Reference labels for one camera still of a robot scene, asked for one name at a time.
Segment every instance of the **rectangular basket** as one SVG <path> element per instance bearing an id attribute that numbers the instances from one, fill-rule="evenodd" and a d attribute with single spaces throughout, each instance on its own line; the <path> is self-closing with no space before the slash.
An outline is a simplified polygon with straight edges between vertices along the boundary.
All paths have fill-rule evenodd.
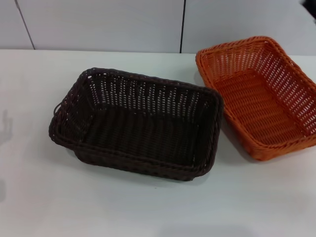
<path id="1" fill-rule="evenodd" d="M 49 136 L 88 164 L 189 181 L 214 164 L 223 107 L 213 89 L 92 68 L 56 107 Z"/>
<path id="2" fill-rule="evenodd" d="M 316 86 L 269 37 L 224 43 L 197 53 L 207 87 L 257 160 L 316 145 Z"/>

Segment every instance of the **basket rim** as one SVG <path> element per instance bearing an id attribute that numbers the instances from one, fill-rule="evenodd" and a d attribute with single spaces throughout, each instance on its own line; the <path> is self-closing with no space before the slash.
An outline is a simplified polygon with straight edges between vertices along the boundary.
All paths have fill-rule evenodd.
<path id="1" fill-rule="evenodd" d="M 149 82 L 149 83 L 160 84 L 160 85 L 168 85 L 168 86 L 171 85 L 171 86 L 174 86 L 177 88 L 184 88 L 184 89 L 187 89 L 189 91 L 197 91 L 197 92 L 201 92 L 201 93 L 204 93 L 206 95 L 209 95 L 212 97 L 212 99 L 215 100 L 215 104 L 216 104 L 216 110 L 215 110 L 215 114 L 214 114 L 214 117 L 215 117 L 214 123 L 217 121 L 221 121 L 221 119 L 222 119 L 224 101 L 223 101 L 222 96 L 216 90 L 214 90 L 212 88 L 197 86 L 197 85 L 193 85 L 193 84 L 190 84 L 187 82 L 182 82 L 182 81 L 177 81 L 177 80 L 161 79 L 158 77 L 151 77 L 151 76 L 146 76 L 146 75 L 142 75 L 142 74 L 129 73 L 129 72 L 120 71 L 120 70 L 116 70 L 116 69 L 91 68 L 91 69 L 84 71 L 79 76 L 78 80 L 75 82 L 73 87 L 67 93 L 67 95 L 65 96 L 63 101 L 61 103 L 59 103 L 54 110 L 54 116 L 53 116 L 51 123 L 50 123 L 50 126 L 49 126 L 49 136 L 56 144 L 64 146 L 64 147 L 71 149 L 73 151 L 90 153 L 90 154 L 94 154 L 96 156 L 102 156 L 105 154 L 117 154 L 122 159 L 129 159 L 132 161 L 141 162 L 141 163 L 145 163 L 148 165 L 156 165 L 156 166 L 160 165 L 160 166 L 163 166 L 164 169 L 168 168 L 170 170 L 174 170 L 174 171 L 178 171 L 178 172 L 186 171 L 186 172 L 191 172 L 192 174 L 196 174 L 197 172 L 201 173 L 201 171 L 206 170 L 206 172 L 203 172 L 203 174 L 201 174 L 201 175 L 204 175 L 205 173 L 207 173 L 209 171 L 208 169 L 210 169 L 214 164 L 215 154 L 213 156 L 207 155 L 203 164 L 194 167 L 192 165 L 180 165 L 180 164 L 175 164 L 172 162 L 166 162 L 166 161 L 157 160 L 157 159 L 153 159 L 153 158 L 135 156 L 135 155 L 131 155 L 131 154 L 125 153 L 125 152 L 120 152 L 117 150 L 111 150 L 111 149 L 107 149 L 107 148 L 101 148 L 98 146 L 90 145 L 87 143 L 82 143 L 80 141 L 76 142 L 72 139 L 69 139 L 69 138 L 61 135 L 58 132 L 58 127 L 60 126 L 60 123 L 55 123 L 54 121 L 57 117 L 57 114 L 59 113 L 59 111 L 63 107 L 63 104 L 65 103 L 68 95 L 70 93 L 77 94 L 78 91 L 76 90 L 76 88 L 83 86 L 84 82 L 88 79 L 88 76 L 91 76 L 91 75 L 96 74 L 96 73 L 105 73 L 105 72 L 114 72 L 114 73 L 118 73 L 118 74 L 122 74 L 122 73 L 129 74 L 131 76 L 137 77 L 137 78 L 134 78 L 137 81 Z M 216 126 L 214 126 L 213 131 L 210 133 L 210 136 L 213 138 L 218 137 L 219 132 L 220 132 L 220 130 L 218 129 L 218 131 L 216 131 Z M 217 139 L 211 139 L 210 146 L 213 146 L 215 144 L 216 140 Z"/>
<path id="2" fill-rule="evenodd" d="M 234 49 L 236 47 L 241 47 L 243 45 L 247 45 L 249 43 L 253 42 L 267 42 L 271 44 L 274 49 L 277 51 L 279 56 L 286 62 L 286 64 L 291 67 L 295 73 L 297 73 L 298 76 L 302 78 L 302 80 L 311 88 L 313 93 L 316 94 L 316 84 L 309 78 L 307 75 L 301 70 L 301 68 L 286 54 L 286 52 L 283 50 L 283 48 L 280 46 L 279 43 L 277 43 L 273 38 L 268 37 L 268 36 L 254 36 L 254 37 L 249 37 L 246 39 L 241 39 L 241 40 L 236 40 L 233 42 L 229 43 L 223 43 L 219 45 L 215 45 L 210 48 L 205 48 L 197 52 L 196 54 L 196 64 L 198 71 L 200 72 L 203 81 L 207 87 L 214 88 L 216 90 L 216 87 L 211 83 L 211 80 L 209 79 L 208 72 L 206 70 L 207 65 L 204 63 L 204 60 L 202 59 L 204 56 L 209 55 L 209 54 L 215 54 L 220 51 L 224 50 L 230 50 Z M 280 149 L 280 148 L 287 148 L 291 147 L 293 145 L 302 143 L 302 142 L 311 142 L 313 140 L 316 140 L 316 134 L 302 137 L 302 138 L 297 138 L 297 139 L 291 139 L 282 143 L 276 143 L 276 144 L 265 144 L 258 139 L 254 138 L 254 136 L 247 131 L 247 129 L 243 126 L 241 122 L 236 122 L 238 118 L 234 116 L 234 114 L 224 105 L 224 112 L 225 115 L 229 117 L 230 121 L 233 123 L 234 127 L 240 131 L 243 136 L 247 139 L 252 141 L 256 147 L 259 148 L 264 148 L 265 150 L 267 149 Z"/>

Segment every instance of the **basket bottom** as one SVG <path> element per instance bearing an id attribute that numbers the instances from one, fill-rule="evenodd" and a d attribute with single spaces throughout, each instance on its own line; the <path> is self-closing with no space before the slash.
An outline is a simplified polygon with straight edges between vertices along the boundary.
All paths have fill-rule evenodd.
<path id="1" fill-rule="evenodd" d="M 124 108 L 94 114 L 84 142 L 126 154 L 192 166 L 198 126 L 165 120 Z"/>
<path id="2" fill-rule="evenodd" d="M 149 168 L 147 165 L 144 165 L 143 163 L 139 162 L 132 162 L 130 160 L 124 160 L 122 162 L 119 158 L 109 156 L 106 158 L 100 158 L 95 155 L 90 155 L 85 152 L 75 151 L 75 155 L 78 157 L 78 159 L 84 163 L 91 164 L 91 165 L 97 165 L 97 166 L 104 166 L 108 168 L 118 169 L 122 171 L 127 172 L 133 172 L 138 174 L 144 174 L 144 175 L 151 175 L 156 176 L 160 178 L 166 178 L 166 179 L 173 179 L 173 180 L 179 180 L 179 181 L 191 181 L 194 178 L 197 177 L 194 173 L 189 172 L 177 172 L 175 170 L 174 172 L 170 172 L 167 169 L 158 169 L 157 167 L 151 167 Z"/>
<path id="3" fill-rule="evenodd" d="M 269 90 L 263 76 L 246 72 L 217 82 L 216 88 L 225 98 L 225 106 L 263 144 L 280 144 L 305 136 Z"/>

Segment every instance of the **table surface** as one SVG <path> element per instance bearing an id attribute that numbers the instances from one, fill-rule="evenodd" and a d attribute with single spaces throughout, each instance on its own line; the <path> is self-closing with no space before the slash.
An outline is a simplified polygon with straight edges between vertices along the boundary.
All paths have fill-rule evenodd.
<path id="1" fill-rule="evenodd" d="M 292 59 L 315 81 L 316 57 Z M 0 236 L 315 237 L 316 147 L 255 162 L 224 123 L 212 170 L 177 182 L 54 144 L 53 109 L 91 67 L 203 85 L 193 54 L 0 50 Z"/>

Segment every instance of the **orange wicker basket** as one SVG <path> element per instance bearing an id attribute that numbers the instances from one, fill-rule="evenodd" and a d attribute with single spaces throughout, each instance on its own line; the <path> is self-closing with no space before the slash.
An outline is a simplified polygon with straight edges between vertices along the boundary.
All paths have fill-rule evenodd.
<path id="1" fill-rule="evenodd" d="M 257 160 L 316 145 L 316 85 L 269 37 L 197 53 L 206 86 L 224 98 L 225 117 Z"/>

